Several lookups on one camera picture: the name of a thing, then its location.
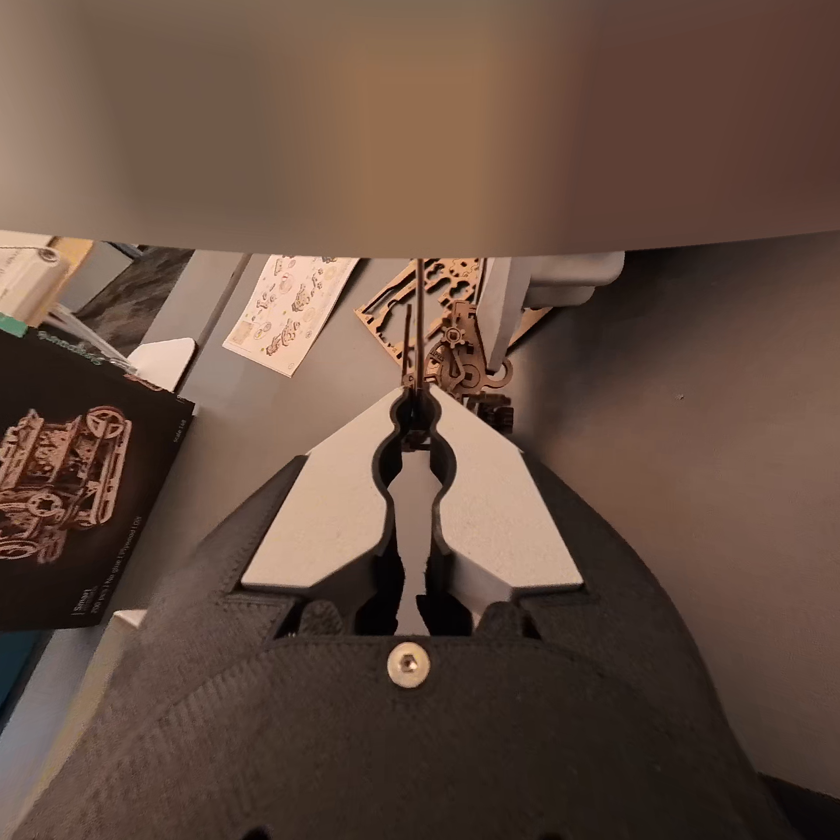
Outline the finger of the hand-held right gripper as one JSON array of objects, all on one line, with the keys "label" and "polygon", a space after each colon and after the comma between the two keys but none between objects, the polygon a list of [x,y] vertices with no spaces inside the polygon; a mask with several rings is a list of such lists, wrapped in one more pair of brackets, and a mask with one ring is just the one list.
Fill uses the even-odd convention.
[{"label": "finger of the hand-held right gripper", "polygon": [[488,372],[497,372],[519,324],[533,268],[532,257],[489,258],[482,283],[482,349]]}]

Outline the black model kit box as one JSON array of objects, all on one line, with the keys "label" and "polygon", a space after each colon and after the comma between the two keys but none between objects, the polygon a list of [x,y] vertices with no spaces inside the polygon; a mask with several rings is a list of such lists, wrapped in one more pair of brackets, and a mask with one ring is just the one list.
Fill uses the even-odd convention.
[{"label": "black model kit box", "polygon": [[194,404],[48,332],[1,338],[1,629],[99,624]]}]

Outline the wooden parts sheet with ovals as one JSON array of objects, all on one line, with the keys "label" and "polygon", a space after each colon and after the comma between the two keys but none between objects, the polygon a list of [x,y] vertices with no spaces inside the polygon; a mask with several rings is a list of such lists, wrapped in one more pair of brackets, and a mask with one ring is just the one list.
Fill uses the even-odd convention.
[{"label": "wooden parts sheet with ovals", "polygon": [[[443,316],[457,301],[477,303],[487,261],[483,258],[428,258],[424,261],[425,346],[443,335]],[[409,261],[373,298],[354,310],[363,325],[398,365],[403,364],[406,308],[416,299],[415,264]]]}]

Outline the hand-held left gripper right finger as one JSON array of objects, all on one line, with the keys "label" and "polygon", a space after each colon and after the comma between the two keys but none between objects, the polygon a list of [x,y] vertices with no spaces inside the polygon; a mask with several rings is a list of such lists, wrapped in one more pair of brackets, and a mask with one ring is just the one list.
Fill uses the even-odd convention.
[{"label": "hand-held left gripper right finger", "polygon": [[424,394],[432,506],[425,592],[431,635],[470,635],[499,602],[580,592],[584,579],[522,451],[437,385]]}]

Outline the illustrated instruction booklet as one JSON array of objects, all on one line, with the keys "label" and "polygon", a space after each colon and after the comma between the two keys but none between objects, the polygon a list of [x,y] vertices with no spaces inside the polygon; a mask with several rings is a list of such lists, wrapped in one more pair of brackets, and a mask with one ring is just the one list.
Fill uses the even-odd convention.
[{"label": "illustrated instruction booklet", "polygon": [[271,255],[226,350],[292,377],[329,318],[358,258]]}]

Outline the wooden gear model assembly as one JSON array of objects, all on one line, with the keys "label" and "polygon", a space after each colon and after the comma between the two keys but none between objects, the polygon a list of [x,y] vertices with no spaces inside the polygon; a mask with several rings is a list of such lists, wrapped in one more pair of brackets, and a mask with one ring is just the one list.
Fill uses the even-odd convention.
[{"label": "wooden gear model assembly", "polygon": [[408,306],[402,353],[403,389],[416,392],[421,385],[435,384],[499,434],[511,435],[514,420],[511,399],[498,392],[512,377],[509,359],[503,359],[503,375],[494,381],[487,369],[477,307],[462,300],[451,304],[442,317],[441,339],[425,351],[426,272],[423,259],[417,258],[414,263],[416,315],[412,315],[412,306]]}]

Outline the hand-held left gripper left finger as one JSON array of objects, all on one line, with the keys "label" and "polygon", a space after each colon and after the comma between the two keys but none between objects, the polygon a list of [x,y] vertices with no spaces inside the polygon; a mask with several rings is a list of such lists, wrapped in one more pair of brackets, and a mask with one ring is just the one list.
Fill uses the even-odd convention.
[{"label": "hand-held left gripper left finger", "polygon": [[405,571],[389,488],[412,408],[410,390],[397,388],[297,458],[245,590],[331,602],[359,635],[396,632]]}]

